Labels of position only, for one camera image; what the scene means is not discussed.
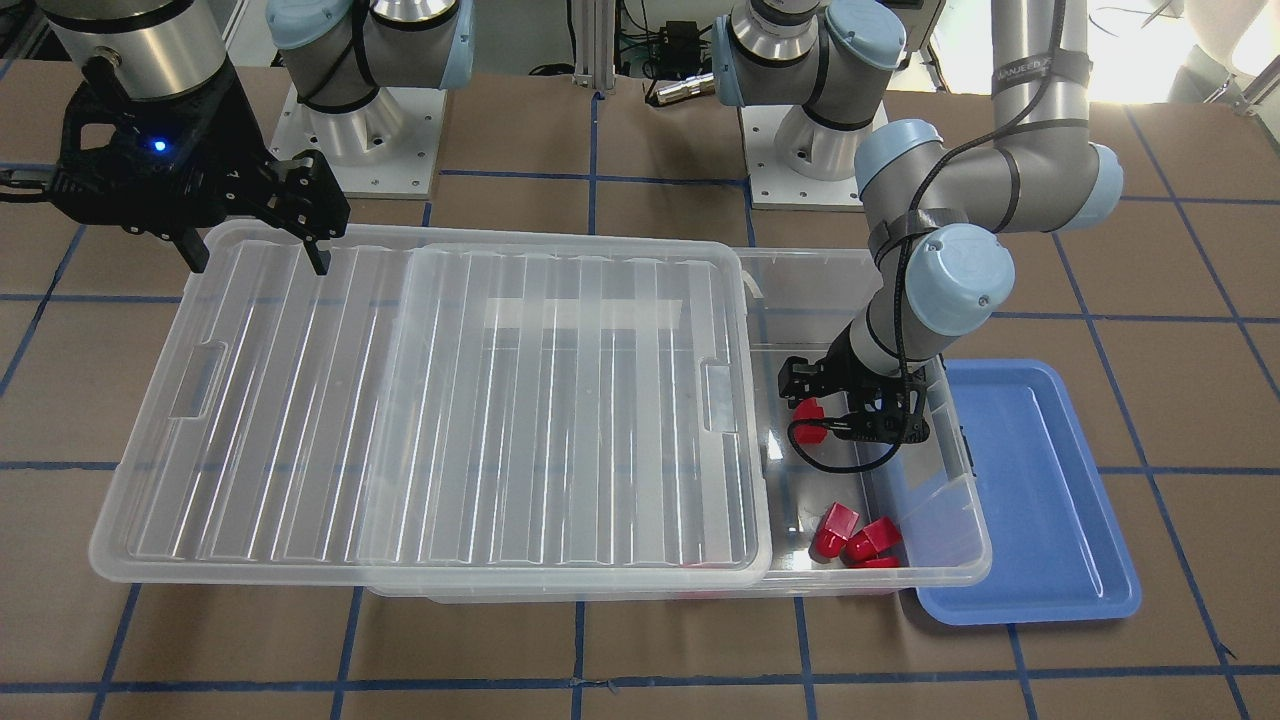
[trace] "wire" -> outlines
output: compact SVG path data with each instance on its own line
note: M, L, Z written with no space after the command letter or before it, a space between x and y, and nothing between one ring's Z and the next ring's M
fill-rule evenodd
M1053 85L1053 78L1052 78L1053 56L1059 50L1061 50L1062 29L1065 24L1066 24L1066 0L1053 0L1053 24L1050 31L1050 40L1048 40L1048 54L1050 54L1048 74L1046 74L1046 77L1041 81L1039 87L1036 88L1036 94L1032 96L1030 101L1027 102L1027 106L1023 108L1016 115L1010 118L1005 124L1000 126L995 131L988 132L982 137L975 137L965 143L956 146L955 149L947 151L945 155L942 155L942 158L938 159L938 161L933 165L933 168L929 169L928 174L924 176L924 179L920 181L919 187L916 187L915 195L911 197L911 204L906 211L906 215L909 218L914 217L919 211L920 202L924 200L924 193L928 192L929 186L933 184L933 181L937 179L937 177L942 173L947 163L950 163L963 152L973 150L974 147L978 147L992 140L1007 136L1018 126L1018 123L1023 122L1028 115L1032 114L1032 111L1036 110L1041 100L1043 100L1044 95L1048 92L1048 87ZM886 252L892 251L895 247L899 249L897 268L895 270L895 282L893 282L893 350L897 352L897 373L899 373L899 380L901 383L900 384L901 404L902 404L901 410L904 416L911 414L911 396L908 384L906 343L904 342L902 338L902 293L906 288L906 266L911 256L911 246L916 238L918 236L908 234L901 240L899 240L897 242L895 242L888 249L886 249ZM897 455L897 451L901 450L902 443L906 441L906 423L901 423L897 429L897 437L893 439L893 443L890 445L890 448L884 451L884 455L863 465L833 468L831 465L824 465L822 462L818 462L808 454L805 454L803 450L800 450L800 446L794 437L795 428L806 424L820 425L824 421L829 423L833 421L833 419L822 418L822 419L792 420L787 425L787 439L791 442L792 450L795 450L796 454L800 455L801 460L804 460L813 468L817 468L818 470L826 473L854 474L854 473L867 473L874 470L884 465L895 455Z
M45 202L49 200L49 193L45 191L40 192L0 192L0 202Z
M568 46L573 55L573 64L577 64L577 33L573 32L573 0L564 0L564 22L568 24Z
M1101 13L1101 12L1107 10L1107 12L1112 12L1112 13L1129 13L1129 14L1134 14L1134 15L1146 15L1147 19L1144 19L1142 22L1142 24L1138 26L1138 28L1135 31L1133 31L1133 32L1140 32L1143 29L1147 29L1147 26L1149 26L1151 22L1155 20L1156 18L1170 18L1170 19L1175 19L1175 20L1176 19L1181 19L1181 15L1179 15L1176 13L1166 13L1165 8L1167 8L1167 6L1169 6L1169 3L1164 4L1160 9L1152 12L1152 10L1138 10L1138 9L1134 9L1134 8L1120 8L1117 5L1103 5L1102 8L1096 8L1092 13L1089 13L1089 24L1093 26L1093 27L1096 27L1096 28L1098 28L1100 31L1110 35L1111 37L1124 38L1123 35L1112 32L1112 31L1107 29L1106 27L1103 27L1102 23L1100 23L1098 20L1096 20L1093 18L1093 13Z
M352 5L353 13L356 12L356 8L357 5ZM366 4L360 6L360 12L367 13L372 8L374 8L374 0L367 0ZM351 55L351 53L355 49L356 49L356 23L352 23L351 38L347 41L347 46L342 49L342 53L338 54L338 58L333 61L332 65L329 65L329 69L326 69L324 76L321 76L320 82L317 82L316 86L306 95L302 94L298 95L298 102L301 104L310 102L311 100L315 99L316 95L320 95L325 87L329 87L329 83L333 82L333 78L338 74L338 68L342 67L342 64L347 60L347 56Z

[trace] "blue tape line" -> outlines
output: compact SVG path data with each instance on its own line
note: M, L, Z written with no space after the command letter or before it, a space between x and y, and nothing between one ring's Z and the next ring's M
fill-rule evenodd
M573 603L573 696L570 717L582 720L582 676L586 673L586 603Z
M732 178L646 178L637 176L596 176L602 182L632 182L641 184L691 184L710 187L748 187L746 181Z
M351 589L351 610L347 611L347 633L342 638L342 656L338 660L338 683L333 691L333 706L329 708L329 720L342 719L343 692L347 684L347 675L351 673L351 651L356 647L356 628L360 626L360 605L365 597L365 588Z
M1234 675L1280 676L1280 665L1233 665ZM1089 678L1183 678L1183 676L1221 676L1220 665L1148 665L1132 667L1052 667L1027 670L1032 680L1062 680ZM963 682L1007 682L1016 680L1016 670L961 670L943 673L827 673L815 674L815 685L841 684L909 684L909 683L963 683ZM525 678L525 679L385 679L385 680L178 680L155 682L133 680L106 684L108 694L115 693L248 693L248 692L333 692L342 687L343 692L378 691L475 691L475 689L568 689L573 685L585 688L605 687L714 687L714 685L800 685L803 675L759 675L759 676L718 676L695 675L673 678L663 675L623 676L611 680L591 680L575 683L568 678ZM84 694L102 689L102 683L0 683L0 694Z
M804 598L792 598L796 609L796 637L800 641L800 676L804 679L804 706L809 720L818 720L818 698L813 689L813 662L809 657L809 621L804 614Z
M120 612L120 623L115 626L115 638L111 641L111 652L106 656L106 666L102 667L102 682L99 683L93 694L93 706L90 708L88 720L99 720L102 716L102 706L106 705L106 693L111 688L111 678L115 675L115 665L120 661L120 651L124 650L124 638L129 634L129 623L133 621L133 610L138 605L138 594L142 585L133 583L129 588L129 597L124 601L124 610Z
M1023 642L1018 639L1018 625L1005 625L1009 629L1009 646L1014 651L1014 666L1018 669L1018 684L1023 688L1023 703L1027 705L1027 719L1039 720L1036 711L1036 697L1032 694L1032 680L1027 674L1027 660L1023 657Z
M13 359L9 360L9 366L5 369L4 375L0 377L0 397L4 397L5 391L9 389L9 383L13 382L13 374L18 372L18 364L22 363L22 357L27 354L27 348L31 346L31 338L36 336L36 327L40 325L40 319L45 316L45 307L49 306L49 299L54 295L54 288L58 287L59 281L63 279L63 273L67 272L67 265L72 261L72 255L76 254L76 249L79 247L81 238L84 237L84 225L81 225L76 234L72 236L70 245L67 246L67 252L63 254L63 259L58 263L58 269L54 270L54 278L49 282L49 290L45 291L45 297L36 306L35 314L31 316L31 323L27 324L27 332L22 336L22 342L18 343L18 350L14 351Z
M755 223L751 220L751 186L742 183L742 204L746 206L746 246L755 247Z
M1121 195L1126 202L1189 202L1193 205L1280 205L1280 200L1251 200L1245 197L1172 197L1152 195Z
M1160 176L1160 182L1164 183L1165 190L1169 191L1169 197L1174 200L1174 208L1178 210L1178 217L1183 220L1183 227L1187 228L1187 233L1192 238L1192 243L1196 245L1196 251L1199 252L1201 260L1204 263L1204 269L1208 270L1211 278L1213 278L1213 284L1217 287L1219 295L1222 296L1222 302L1226 304L1228 313L1231 314L1240 328L1240 334L1244 336L1244 343L1249 346L1249 352L1253 354L1253 360L1258 364L1258 369L1262 370L1262 377L1271 386L1271 395L1280 400L1280 386L1276 384L1276 379L1271 375L1271 370L1267 368L1266 361L1262 359L1262 352L1258 351L1257 343L1253 342L1253 336L1249 334L1249 328L1240 322L1240 313L1235 309L1235 304L1231 301L1230 293L1226 292L1226 286L1222 283L1222 278L1219 277L1217 269L1213 268L1213 263L1208 259L1208 252L1204 250L1204 243L1201 242L1199 234L1196 233L1196 228L1192 227L1190 218L1187 217L1187 209L1183 208L1181 199L1174 192L1172 183L1169 182L1169 177L1165 174L1165 169L1160 167L1160 160L1156 159L1156 152L1152 150L1151 143L1147 142L1147 136L1143 135L1142 127L1138 126L1138 118L1134 117L1133 110L1125 106L1125 115L1129 118L1129 124L1133 126L1134 133L1138 136L1138 141L1142 143L1142 149L1147 152L1147 158L1151 159L1151 164L1156 167L1156 174ZM1242 714L1244 712L1243 703L1240 705Z
M180 295L54 295L50 302L137 302L143 305L177 305Z
M0 470L115 470L119 462L74 462L49 460L0 460Z
M735 178L652 178L644 176L602 176L595 172L598 161L591 163L591 172L582 173L530 173L522 170L440 170L442 176L474 177L474 178L513 178L513 179L573 179L590 181L593 177L599 182L621 182L639 184L680 184L680 186L712 186L712 187L746 187L746 181Z
M580 173L522 173L515 170L440 170L440 174L471 178L590 179L590 176Z
M599 184L596 173L600 159L600 100L604 100L603 92L591 94L591 164L586 188L586 234L595 234L595 197Z
M1155 163L1155 156L1152 156L1152 161ZM1071 263L1066 258L1066 249L1062 246L1062 238L1059 237L1057 233L1052 233L1051 236L1053 238L1053 247L1057 250L1057 256L1062 261L1062 268L1066 270L1066 279L1071 283L1071 291L1075 293L1075 300L1080 305L1080 311L1089 315L1089 306L1084 301L1084 293L1080 291L1080 283L1075 279L1075 272L1071 269ZM1129 430L1129 438L1133 441L1134 450L1138 452L1138 461L1144 469L1147 484L1151 487L1152 496L1156 498L1156 506L1160 509L1161 519L1165 523L1165 530L1169 533L1169 539L1174 546L1175 553L1178 555L1178 562L1183 569L1187 585L1190 588L1192 597L1196 600L1196 609L1199 611L1201 621L1204 624L1204 630L1208 633L1210 643L1212 643L1213 652L1217 655L1217 661L1222 667L1228 688L1231 691L1231 697L1235 700L1235 706L1240 712L1240 717L1247 719L1249 714L1244 707L1244 698L1240 696L1240 689L1235 683L1235 678L1231 675L1230 666L1226 661L1226 653L1222 651L1222 643L1217 637L1217 629L1213 626L1213 619L1210 616L1208 606L1204 605L1204 597L1199 592L1199 584L1196 582L1190 564L1187 561L1187 556L1183 552L1183 543L1178 537L1178 530L1174 528L1172 518L1170 518L1169 510L1165 507L1165 498L1160 492L1160 487L1156 484L1156 475L1151 470L1151 462L1147 460L1147 451L1142 445L1142 438L1138 436L1138 425L1134 423L1133 415L1129 413L1129 405L1125 402L1124 393L1120 391L1120 382L1115 375L1115 370L1111 368L1111 360L1107 357L1107 351L1102 345L1102 336L1098 334L1097 324L1092 318L1085 318L1084 323L1089 328L1089 336L1093 338L1093 347L1098 354L1098 359L1102 361L1102 369L1107 375L1107 382L1111 384L1111 392L1115 395L1116 405L1120 406L1120 415L1124 418L1125 428Z
M908 683L984 683L1016 680L1015 670L954 670L940 673L827 673L814 674L817 685L897 685Z

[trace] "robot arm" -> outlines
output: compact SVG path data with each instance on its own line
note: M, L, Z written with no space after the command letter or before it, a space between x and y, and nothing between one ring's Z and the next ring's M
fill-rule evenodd
M372 165L410 136L388 87L471 79L472 0L270 0L266 20L307 140L334 165Z
M780 156L805 177L849 179L905 42L873 0L744 0L716 22L716 92L726 105L794 105Z
M765 22L769 13L751 14L786 5L799 13L813 3L748 0L722 23L735 28L722 40L716 63L718 90L728 88L727 104L790 102L813 85L800 82L801 88L785 94L755 77L805 64L799 50L791 59L778 58L790 65L762 63L767 58L756 53L804 45L794 40L804 37L795 33L796 26ZM833 15L846 5L863 5L872 17L870 0L835 0L826 12L827 28L838 26ZM751 33L736 28L749 23L732 18L748 17L754 18L751 32L776 35L772 45L744 41ZM778 386L792 407L808 397L849 393L849 415L797 423L822 424L844 439L891 443L891 448L867 465L822 469L869 470L888 461L901 443L928 437L919 366L978 329L1012 290L1012 258L995 233L1089 227L1117 204L1124 173L1111 150L1089 142L1085 20L1083 0L993 0L997 129L947 150L928 123L899 120L859 143L854 165L872 227L868 245L883 286L824 357L788 359ZM869 35L884 36L877 27L868 24ZM838 26L837 32L845 29ZM856 24L849 29L868 35ZM859 58L867 60L865 54ZM859 106L873 108L884 82L876 76L852 92ZM806 99L810 119L815 114L829 119L829 110L819 114L815 108ZM980 147L988 141L991 147Z
M303 241L325 273L329 238L349 208L315 150L278 160L227 58L204 0L41 0L54 32L84 74L64 118L52 172L0 174L5 193L47 200L86 224L120 225L173 242L192 272L209 259L196 228L253 215ZM86 147L82 131L111 126Z

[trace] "blue plastic tray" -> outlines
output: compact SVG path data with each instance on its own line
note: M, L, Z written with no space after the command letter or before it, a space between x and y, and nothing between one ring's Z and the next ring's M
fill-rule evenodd
M947 378L991 533L991 574L920 588L948 625L1126 618L1142 588L1066 387L1036 360L952 360Z

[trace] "red plastic cube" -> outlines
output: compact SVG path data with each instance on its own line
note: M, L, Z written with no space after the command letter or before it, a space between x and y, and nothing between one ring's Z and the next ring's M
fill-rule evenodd
M791 414L792 420L820 420L826 416L827 411L822 409L822 404L818 402L817 397L808 397L800 401L795 413ZM797 425L792 434L795 434L796 442L800 445L818 445L827 439L827 428L820 425Z
M845 548L845 543L854 536L856 527L858 512L838 502L832 502L813 534L813 544L809 546L810 557L818 562L828 562Z
M902 542L902 533L888 518L868 523L865 528L849 538L849 544L845 546L845 565L854 566L858 562L865 562L900 542Z

